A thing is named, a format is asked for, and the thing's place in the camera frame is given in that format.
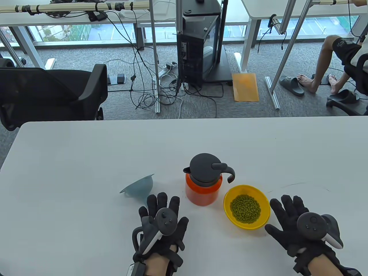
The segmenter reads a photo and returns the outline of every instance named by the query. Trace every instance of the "vr controller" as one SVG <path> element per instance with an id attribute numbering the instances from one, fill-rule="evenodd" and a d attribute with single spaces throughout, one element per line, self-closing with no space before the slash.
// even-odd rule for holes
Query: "vr controller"
<path id="1" fill-rule="evenodd" d="M 132 239 L 135 252 L 145 255 L 162 236 L 172 235 L 178 225 L 178 217 L 173 210 L 161 208 L 156 217 L 146 216 L 141 219 L 142 226 L 133 230 Z M 143 232 L 143 239 L 138 244 L 137 235 Z"/>
<path id="2" fill-rule="evenodd" d="M 313 212 L 304 213 L 298 218 L 297 228 L 309 240 L 326 241 L 336 249 L 344 247 L 337 221 L 331 215 L 319 215 Z"/>

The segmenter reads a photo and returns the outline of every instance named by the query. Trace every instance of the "black glove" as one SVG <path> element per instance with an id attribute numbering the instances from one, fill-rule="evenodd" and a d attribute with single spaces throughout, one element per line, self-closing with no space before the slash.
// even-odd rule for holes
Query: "black glove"
<path id="1" fill-rule="evenodd" d="M 298 196 L 294 196 L 293 200 L 291 200 L 289 195 L 283 195 L 281 201 L 284 208 L 276 198 L 270 200 L 270 206 L 283 231 L 271 224 L 267 224 L 265 229 L 267 233 L 287 250 L 289 256 L 297 257 L 295 259 L 296 265 L 294 266 L 294 270 L 304 276 L 309 276 L 308 264 L 310 261 L 324 254 L 336 267 L 338 267 L 343 275 L 349 275 L 346 268 L 340 265 L 339 260 L 335 256 L 335 252 L 329 246 L 323 241 L 308 240 L 299 233 L 297 229 L 297 220 L 301 214 L 309 212 L 309 210 L 304 207 L 303 200 Z"/>
<path id="2" fill-rule="evenodd" d="M 180 205 L 180 198 L 179 197 L 172 197 L 169 203 L 169 208 L 174 211 L 174 213 L 178 216 L 179 213 L 179 205 Z M 142 206 L 139 208 L 139 215 L 142 217 L 151 216 L 155 217 L 158 210 L 161 208 L 167 207 L 167 195 L 164 192 L 161 192 L 157 195 L 149 195 L 147 198 L 147 207 Z M 181 251 L 184 250 L 185 246 L 183 243 L 183 238 L 185 231 L 187 230 L 188 225 L 188 218 L 182 217 L 177 225 L 175 232 L 170 236 L 162 236 L 162 238 L 153 245 L 153 247 L 149 250 L 149 252 L 145 255 L 134 254 L 133 261 L 137 262 L 140 260 L 148 259 L 152 253 L 158 253 L 161 256 L 164 256 L 170 260 L 168 266 L 168 272 L 166 274 L 171 275 L 173 272 L 176 272 L 177 267 L 180 267 L 183 263 L 183 260 L 177 254 L 179 248 Z M 171 245 L 176 245 L 177 249 L 176 252 L 170 249 Z"/>

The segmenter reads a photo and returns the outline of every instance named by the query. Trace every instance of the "black computer tower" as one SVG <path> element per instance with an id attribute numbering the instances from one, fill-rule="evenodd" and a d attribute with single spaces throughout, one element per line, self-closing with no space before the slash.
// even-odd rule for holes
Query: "black computer tower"
<path id="1" fill-rule="evenodd" d="M 192 17 L 177 36 L 181 81 L 202 86 L 216 61 L 220 16 Z"/>

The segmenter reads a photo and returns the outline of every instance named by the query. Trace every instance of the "blue funnel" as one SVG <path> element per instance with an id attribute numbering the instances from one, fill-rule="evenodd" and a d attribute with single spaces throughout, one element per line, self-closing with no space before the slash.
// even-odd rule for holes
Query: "blue funnel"
<path id="1" fill-rule="evenodd" d="M 125 192 L 129 197 L 139 199 L 146 205 L 147 197 L 153 187 L 152 175 L 154 174 L 143 177 L 129 186 L 126 186 L 120 193 Z"/>

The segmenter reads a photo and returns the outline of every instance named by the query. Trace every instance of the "thermos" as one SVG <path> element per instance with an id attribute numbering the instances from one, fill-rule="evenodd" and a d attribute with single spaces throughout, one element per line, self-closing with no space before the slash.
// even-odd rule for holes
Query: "thermos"
<path id="1" fill-rule="evenodd" d="M 234 169 L 209 153 L 201 153 L 192 158 L 186 173 L 185 193 L 187 198 L 196 205 L 207 206 L 213 203 L 219 194 L 222 184 L 222 173 L 230 173 L 228 183 L 235 179 Z"/>

